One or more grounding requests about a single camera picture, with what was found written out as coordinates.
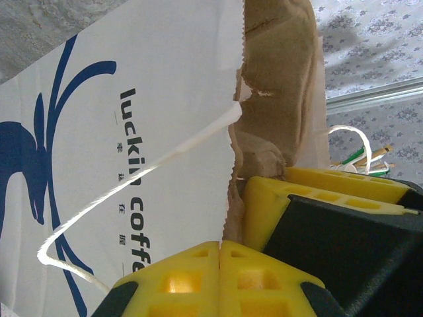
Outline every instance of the black plastic part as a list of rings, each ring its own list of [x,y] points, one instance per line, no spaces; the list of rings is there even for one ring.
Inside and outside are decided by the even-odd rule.
[[[345,317],[343,309],[327,289],[310,282],[302,283],[301,289],[317,317]]]
[[[409,266],[423,269],[418,256],[423,248],[423,216],[370,215],[297,195],[288,197],[291,203],[263,253],[321,279],[348,316],[357,316],[373,298],[391,302],[392,283],[414,283],[401,289],[396,306],[399,311],[412,306],[423,316],[423,298],[410,301],[416,298],[415,289],[423,289],[423,274],[416,275]]]
[[[91,317],[122,317],[138,288],[137,282],[127,282],[112,289]]]
[[[423,195],[415,190],[408,190],[397,202],[397,205],[423,211]]]

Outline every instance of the patterned fabric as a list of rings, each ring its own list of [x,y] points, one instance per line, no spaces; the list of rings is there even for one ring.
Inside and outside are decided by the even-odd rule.
[[[328,127],[336,124],[352,125],[362,130],[373,150],[386,144],[393,146],[384,160],[395,163],[389,178],[408,180],[423,186],[423,97],[367,110],[331,115]],[[348,158],[363,145],[354,132],[334,132],[329,136],[332,161]]]
[[[423,76],[423,0],[312,0],[327,97]]]

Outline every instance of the luckin coffee logo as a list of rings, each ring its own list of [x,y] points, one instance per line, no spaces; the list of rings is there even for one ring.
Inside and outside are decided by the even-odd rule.
[[[77,37],[74,36],[66,42],[61,55],[50,96],[47,125],[44,125],[44,101],[41,93],[36,100],[34,111],[34,136],[20,122],[0,122],[0,237],[5,218],[7,183],[13,174],[19,172],[26,180],[35,220],[41,225],[44,224],[44,196],[48,188],[53,230],[61,225],[54,197],[52,172],[53,140],[60,113],[69,97],[82,83],[97,75],[113,75],[116,71],[115,61],[100,61],[91,64],[79,72],[59,96],[61,80],[76,39]],[[64,234],[56,240],[56,252],[60,260],[66,261],[67,257],[71,263],[93,273],[92,269],[73,253]],[[87,307],[72,274],[68,271],[63,273],[79,315],[86,316]]]

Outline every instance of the white string handle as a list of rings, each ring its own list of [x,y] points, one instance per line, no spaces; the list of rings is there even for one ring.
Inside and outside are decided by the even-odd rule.
[[[371,165],[371,147],[369,139],[365,136],[364,132],[360,129],[357,129],[356,127],[351,127],[349,125],[334,125],[328,129],[328,134],[331,134],[338,130],[348,130],[358,133],[358,135],[362,138],[363,144],[364,144],[364,153],[365,157],[367,159],[367,162],[365,164],[364,174],[368,175],[370,173],[370,165]]]
[[[97,277],[93,274],[73,265],[71,263],[57,260],[51,258],[47,255],[48,248],[54,243],[54,241],[63,234],[67,229],[69,229],[72,225],[74,225],[80,218],[85,216],[89,211],[93,210],[96,206],[100,205],[106,199],[112,197],[114,194],[120,192],[125,187],[129,186],[132,182],[136,181],[137,179],[145,176],[146,174],[150,173],[151,171],[155,170],[156,168],[168,163],[170,160],[174,159],[175,157],[181,155],[192,149],[193,147],[199,145],[203,141],[205,141],[208,137],[211,137],[214,133],[220,131],[224,127],[232,124],[233,122],[237,121],[237,119],[241,116],[241,106],[238,102],[234,104],[234,106],[226,112],[222,117],[214,121],[212,124],[207,126],[205,129],[201,130],[199,133],[191,137],[189,140],[183,142],[178,147],[173,149],[171,152],[167,153],[166,155],[162,156],[159,160],[147,165],[144,169],[139,170],[138,172],[134,173],[131,177],[128,178],[124,183],[115,188],[109,190],[108,192],[102,194],[100,197],[95,199],[94,201],[90,202],[87,206],[85,206],[80,212],[74,215],[70,220],[64,223],[62,226],[58,227],[53,234],[47,238],[47,240],[43,243],[39,251],[37,252],[38,260],[44,265],[52,265],[56,266],[60,269],[65,269],[70,271],[79,277],[82,277],[85,281],[89,283],[93,283],[96,285],[102,292],[108,293],[109,288],[100,281]]]

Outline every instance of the yellow plastic part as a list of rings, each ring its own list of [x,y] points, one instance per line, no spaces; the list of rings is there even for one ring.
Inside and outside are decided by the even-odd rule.
[[[123,317],[315,317],[302,282],[323,282],[240,244],[206,242],[127,275]]]
[[[243,244],[262,251],[288,208],[288,195],[300,195],[332,205],[379,215],[418,214],[400,205],[330,192],[280,180],[253,177],[244,190]]]
[[[394,204],[410,190],[407,185],[386,178],[313,168],[290,167],[286,173],[286,181]]]
[[[220,316],[316,316],[300,287],[306,281],[325,287],[316,277],[288,264],[224,241],[220,251]]]
[[[206,242],[127,275],[139,287],[123,317],[216,317],[219,242]]]

